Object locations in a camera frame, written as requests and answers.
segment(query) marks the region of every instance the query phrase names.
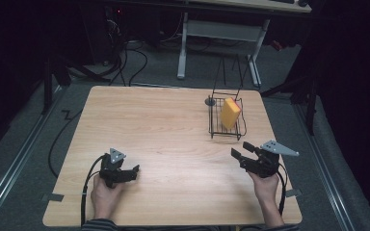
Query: metal bracket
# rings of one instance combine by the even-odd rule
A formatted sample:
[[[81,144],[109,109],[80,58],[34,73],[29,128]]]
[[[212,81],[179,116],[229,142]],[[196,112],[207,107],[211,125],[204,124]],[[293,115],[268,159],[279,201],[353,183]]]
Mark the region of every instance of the metal bracket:
[[[41,196],[40,200],[43,201],[43,202],[46,202],[46,201],[49,201],[49,200],[61,202],[63,200],[63,197],[65,197],[65,196],[62,195],[62,194],[44,193]]]
[[[110,148],[110,156],[111,156],[111,163],[115,164],[116,162],[124,159],[126,157],[125,154],[117,151],[115,148]]]
[[[302,191],[301,190],[289,190],[289,191],[287,191],[286,192],[286,197],[291,197],[291,196],[300,196],[300,195],[302,195],[303,193],[302,193]]]
[[[275,154],[287,155],[287,156],[299,156],[299,152],[293,151],[292,149],[276,142],[276,141],[267,141],[260,145],[260,147],[266,151],[270,151]]]

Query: gray carpet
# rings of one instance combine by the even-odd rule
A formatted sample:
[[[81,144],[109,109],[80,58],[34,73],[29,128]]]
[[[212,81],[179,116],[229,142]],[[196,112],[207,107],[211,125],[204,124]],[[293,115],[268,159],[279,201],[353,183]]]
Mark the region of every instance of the gray carpet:
[[[135,51],[128,51],[127,65],[123,70],[124,82],[127,85],[129,78],[145,64],[145,68],[132,80],[132,86],[161,85],[184,88],[207,88],[213,87],[216,71],[220,59],[225,59],[226,82],[219,81],[218,88],[238,86],[239,75],[233,68],[235,55],[232,52],[246,50],[241,44],[238,46],[224,47],[216,45],[209,49],[197,51],[201,45],[190,47],[188,53],[187,76],[184,80],[176,79],[178,60],[178,47],[161,47],[155,49],[149,46],[140,46],[133,43],[131,48],[139,47]],[[291,64],[300,47],[287,48],[280,52],[272,47],[263,47],[257,59],[259,73],[262,78],[262,87],[258,89],[251,83],[251,78],[245,78],[244,89],[268,90],[284,81]],[[246,61],[241,57],[241,69],[245,70]],[[91,66],[94,71],[102,71],[108,67],[101,65]],[[124,83],[120,77],[114,85],[122,86]],[[6,199],[0,206],[0,230],[79,230],[74,228],[49,228],[42,224],[42,218],[47,202],[41,201],[43,193],[51,193],[56,183],[52,175],[47,159],[49,150],[62,128],[69,122],[64,110],[69,111],[69,116],[75,116],[82,108],[87,99],[89,90],[96,83],[88,78],[73,78],[69,88],[59,90],[50,117],[45,121],[35,144],[30,150],[30,156],[21,169],[12,185]],[[341,221],[337,218],[334,207],[331,206],[330,197],[326,191],[326,185],[322,180],[322,173],[317,166],[314,157],[315,141],[323,155],[329,173],[335,186],[342,196],[345,208],[350,215],[354,229],[370,230],[370,208],[363,197],[357,181],[346,165],[335,143],[333,134],[325,118],[320,100],[317,101],[317,114],[314,120],[315,137],[309,138],[303,128],[303,121],[298,116],[298,111],[304,106],[294,106],[285,94],[277,94],[264,98],[266,110],[271,120],[277,141],[299,151],[300,157],[283,157],[289,172],[289,177],[295,189],[302,192],[298,196],[299,206],[303,214],[300,224],[302,230],[345,230]],[[0,181],[4,178],[11,166],[13,159],[41,118],[43,102],[43,87],[40,86],[31,97],[28,104],[13,119],[11,128],[0,142]],[[59,136],[53,145],[52,164],[56,172],[62,167],[69,143],[72,139],[78,117],[73,119]]]

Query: aluminum rail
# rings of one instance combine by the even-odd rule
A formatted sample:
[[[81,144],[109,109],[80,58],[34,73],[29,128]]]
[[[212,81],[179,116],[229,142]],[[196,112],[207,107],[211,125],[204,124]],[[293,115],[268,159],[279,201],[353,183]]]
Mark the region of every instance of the aluminum rail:
[[[29,134],[25,142],[22,144],[11,166],[9,167],[5,176],[2,178],[0,182],[0,208],[3,202],[5,201],[7,195],[9,194],[12,186],[16,182],[17,177],[19,176],[20,172],[22,171],[22,169],[26,165],[26,162],[31,156],[34,144],[41,132],[41,129],[44,127],[47,119],[50,117],[56,104],[65,94],[65,91],[66,89],[61,89],[60,87],[56,88],[55,92],[57,92],[56,94],[58,94],[58,96],[55,98],[54,103],[45,114],[40,115],[38,122],[35,124],[31,133]]]
[[[313,136],[308,133],[308,129],[305,126],[305,112],[304,109],[300,105],[293,105],[293,109],[296,115],[301,120],[301,126],[306,133],[308,142],[313,150],[313,158],[314,162],[320,172],[321,181],[324,185],[326,190],[327,196],[330,200],[330,204],[335,212],[337,220],[341,226],[342,230],[345,231],[353,231],[356,230],[354,228],[353,222],[351,221],[350,215],[345,208],[344,201],[342,200],[341,194],[338,191],[337,187],[335,186],[334,181],[330,175],[329,169],[323,159],[323,155],[321,154],[320,148],[317,144],[317,141]]]

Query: person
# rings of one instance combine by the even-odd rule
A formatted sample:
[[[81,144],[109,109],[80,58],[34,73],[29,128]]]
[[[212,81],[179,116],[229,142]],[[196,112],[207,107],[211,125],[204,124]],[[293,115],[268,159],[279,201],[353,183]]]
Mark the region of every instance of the person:
[[[278,175],[261,178],[248,171],[254,183],[256,195],[263,214],[266,231],[296,231],[300,230],[295,224],[284,224],[276,204],[276,191],[278,188]],[[92,205],[94,218],[88,220],[83,226],[83,231],[110,230],[118,231],[117,226],[110,220],[111,215],[119,204],[119,195],[124,188],[124,183],[117,184],[113,189],[106,186],[105,181],[98,175],[93,179]]]

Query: wooden table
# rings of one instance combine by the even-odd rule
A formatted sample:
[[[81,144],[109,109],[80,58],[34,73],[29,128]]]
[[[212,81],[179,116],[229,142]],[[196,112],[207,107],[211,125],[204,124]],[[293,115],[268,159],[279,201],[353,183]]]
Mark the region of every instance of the wooden table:
[[[80,225],[87,173],[110,147],[127,155],[122,169],[140,165],[137,180],[126,184],[114,214],[118,225],[263,223],[252,180],[230,156],[233,147],[253,158],[243,149],[243,141],[260,145],[275,138],[260,94],[253,90],[239,93],[247,134],[237,141],[235,137],[211,139],[208,106],[204,103],[211,93],[196,89],[92,88],[53,191],[65,197],[62,202],[49,202],[43,223]],[[89,194],[86,211],[87,219],[93,218]],[[287,223],[301,221],[295,197],[286,199],[283,218]]]

